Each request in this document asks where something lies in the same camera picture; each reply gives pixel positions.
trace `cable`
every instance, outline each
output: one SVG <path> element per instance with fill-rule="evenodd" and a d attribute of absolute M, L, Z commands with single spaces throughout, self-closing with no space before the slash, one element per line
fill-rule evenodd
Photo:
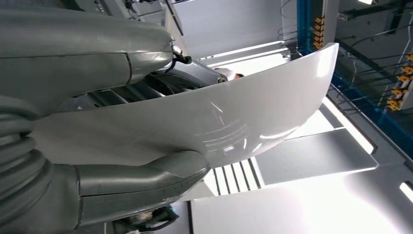
<path fill-rule="evenodd" d="M 397 30 L 399 30 L 399 29 L 407 28 L 407 27 L 412 26 L 412 25 L 413 25 L 413 23 L 408 24 L 408 25 L 405 25 L 405 26 L 402 26 L 402 27 L 399 27 L 399 28 L 395 28 L 395 29 L 387 30 L 387 31 L 384 31 L 384 32 L 381 32 L 381 33 L 374 34 L 374 35 L 372 35 L 372 36 L 369 36 L 369 37 L 366 37 L 366 38 L 363 38 L 363 39 L 361 39 L 361 40 L 358 40 L 358 41 L 354 42 L 350 47 L 354 47 L 355 45 L 357 45 L 357 44 L 359 44 L 359 43 L 361 43 L 361 42 L 363 42 L 363 41 L 365 41 L 365 40 L 368 40 L 368 39 L 370 39 L 370 38 L 378 37 L 378 36 L 384 35 L 384 34 L 386 34 L 386 33 L 390 33 L 390 32 L 397 31 Z"/>
<path fill-rule="evenodd" d="M 350 114 L 348 114 L 348 113 L 343 113 L 343 115 L 344 116 L 350 116 L 350 115 L 354 115 L 354 114 L 363 114 L 363 111 L 366 111 L 366 110 L 368 110 L 368 109 L 371 109 L 371 108 L 373 108 L 373 109 L 375 109 L 375 108 L 378 108 L 378 107 L 386 107 L 387 105 L 380 105 L 380 106 L 373 106 L 373 105 L 368 105 L 366 108 L 364 108 L 363 110 L 361 110 L 361 109 L 357 109 L 357 108 L 353 108 L 353 109 L 342 109 L 343 111 L 354 111 L 353 113 L 350 113 Z"/>
<path fill-rule="evenodd" d="M 356 79 L 356 73 L 357 73 L 357 66 L 356 66 L 356 61 L 353 62 L 353 67 L 354 67 L 354 72 L 353 72 L 353 79 L 351 80 L 351 83 L 354 83 L 354 80 Z"/>
<path fill-rule="evenodd" d="M 339 40 L 347 40 L 347 39 L 356 39 L 354 35 L 348 36 L 348 37 L 343 37 L 343 38 L 338 38 Z"/>
<path fill-rule="evenodd" d="M 398 57 L 398 56 L 405 56 L 405 55 L 411 55 L 411 54 L 412 54 L 412 53 L 409 53 L 409 54 L 400 54 L 400 55 L 390 55 L 390 56 L 377 57 L 377 58 L 368 58 L 368 59 L 370 59 L 370 60 L 390 59 L 390 58 L 394 58 L 394 57 Z M 347 57 L 347 58 L 349 58 L 349 59 L 360 60 L 359 58 L 350 57 L 350 55 L 340 55 L 339 57 Z"/>
<path fill-rule="evenodd" d="M 381 67 L 381 68 L 385 68 L 385 69 L 381 69 L 381 70 L 378 70 L 378 71 L 376 71 L 375 69 L 364 70 L 364 71 L 356 73 L 356 76 L 371 75 L 371 74 L 376 74 L 376 73 L 379 73 L 379 72 L 384 72 L 384 71 L 400 68 L 400 67 L 404 66 L 402 64 L 407 63 L 407 62 L 394 63 L 394 64 L 391 64 L 391 65 L 387 65 L 387 66 Z M 352 77 L 353 75 L 354 74 L 347 74 L 347 75 L 343 75 L 343 77 Z"/>
<path fill-rule="evenodd" d="M 394 82 L 387 82 L 387 83 L 382 83 L 382 84 L 367 85 L 365 87 L 355 87 L 354 86 L 352 88 L 347 88 L 347 89 L 343 90 L 342 92 L 347 92 L 347 91 L 352 90 L 352 89 L 363 90 L 363 89 L 367 89 L 367 88 L 370 88 L 370 87 L 382 86 L 382 85 L 388 85 L 388 84 L 395 84 L 395 83 Z"/>
<path fill-rule="evenodd" d="M 393 95 L 393 94 L 384 95 L 384 96 L 377 96 L 377 97 L 384 98 L 384 97 L 390 97 L 390 96 L 392 96 L 392 95 Z M 355 99 L 351 99 L 351 100 L 343 100 L 342 102 L 337 103 L 337 105 L 341 105 L 341 104 L 344 104 L 344 103 L 346 103 L 346 102 L 360 101 L 360 100 L 363 100 L 363 99 L 366 99 L 366 98 L 368 98 L 368 96 L 359 97 L 359 98 L 355 98 Z"/>
<path fill-rule="evenodd" d="M 286 33 L 292 34 L 292 33 L 296 33 L 296 32 L 297 32 L 297 31 L 291 31 L 291 32 L 281 33 L 281 30 L 282 30 L 282 29 L 284 29 L 284 28 L 290 28 L 290 27 L 297 27 L 297 25 L 291 25 L 291 26 L 282 27 L 282 28 L 280 28 L 280 29 L 277 31 L 277 34 L 278 34 L 278 35 L 284 35 L 284 34 L 286 34 Z"/>
<path fill-rule="evenodd" d="M 282 14 L 282 8 L 283 7 L 285 7 L 285 5 L 287 5 L 289 2 L 291 2 L 291 0 L 288 0 L 288 1 L 286 1 L 286 2 L 284 2 L 284 4 L 283 5 L 281 5 L 281 8 L 280 8 L 280 15 L 282 16 L 282 17 L 284 17 L 284 18 L 288 18 L 288 19 L 297 19 L 297 18 L 294 18 L 294 17 L 288 17 L 288 16 L 285 16 L 285 15 L 283 15 Z"/>
<path fill-rule="evenodd" d="M 363 97 L 358 97 L 358 98 L 355 98 L 355 99 L 344 100 L 344 99 L 345 99 L 345 96 L 343 96 L 343 95 L 344 95 L 344 92 L 346 92 L 346 91 L 348 91 L 348 90 L 350 90 L 350 89 L 343 90 L 342 92 L 338 92 L 337 95 L 336 95 L 336 99 L 339 100 L 339 101 L 341 101 L 341 102 L 349 102 L 349 101 L 358 101 L 358 100 L 362 100 L 362 99 L 365 99 L 365 98 L 389 97 L 389 96 L 392 96 L 392 95 L 393 95 L 393 94 L 388 94 L 388 95 L 384 95 L 384 96 L 382 96 L 382 95 L 377 96 L 377 95 L 376 95 L 376 96 L 372 96 L 372 97 L 369 97 L 368 95 L 365 95 L 365 96 L 363 96 Z"/>
<path fill-rule="evenodd" d="M 365 80 L 362 80 L 362 82 L 357 82 L 357 83 L 352 83 L 352 84 L 345 84 L 345 85 L 358 86 L 358 85 L 361 85 L 361 84 L 369 84 L 369 83 L 374 83 L 374 82 L 377 82 L 377 81 L 380 81 L 380 80 L 389 79 L 389 78 L 391 78 L 391 77 L 394 77 L 394 76 L 381 77 L 381 78 L 373 78 L 373 79 L 365 79 Z"/>
<path fill-rule="evenodd" d="M 283 41 L 288 41 L 288 40 L 297 40 L 297 37 L 289 38 L 289 39 L 284 39 Z"/>
<path fill-rule="evenodd" d="M 377 82 L 377 81 L 380 81 L 380 80 L 373 80 L 373 81 L 368 81 L 368 82 L 361 82 L 361 83 L 357 83 L 357 84 L 355 84 L 356 86 L 359 86 L 359 85 L 361 85 L 361 84 L 370 84 L 370 83 L 374 83 L 374 82 Z M 368 88 L 368 87 L 374 87 L 374 86 L 381 86 L 381 85 L 387 85 L 387 84 L 395 84 L 395 82 L 387 82 L 387 83 L 381 83 L 381 84 L 373 84 L 373 85 L 368 85 L 368 86 L 366 86 L 366 87 L 358 87 L 357 89 L 365 89 L 365 88 Z"/>

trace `gray robot arm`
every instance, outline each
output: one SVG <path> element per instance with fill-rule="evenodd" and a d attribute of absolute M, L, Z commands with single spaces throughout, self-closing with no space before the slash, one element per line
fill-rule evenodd
<path fill-rule="evenodd" d="M 45 8 L 0 9 L 0 28 L 0 233 L 58 233 L 155 209 L 208 172 L 194 151 L 143 166 L 52 164 L 27 136 L 66 98 L 170 63 L 164 28 Z"/>

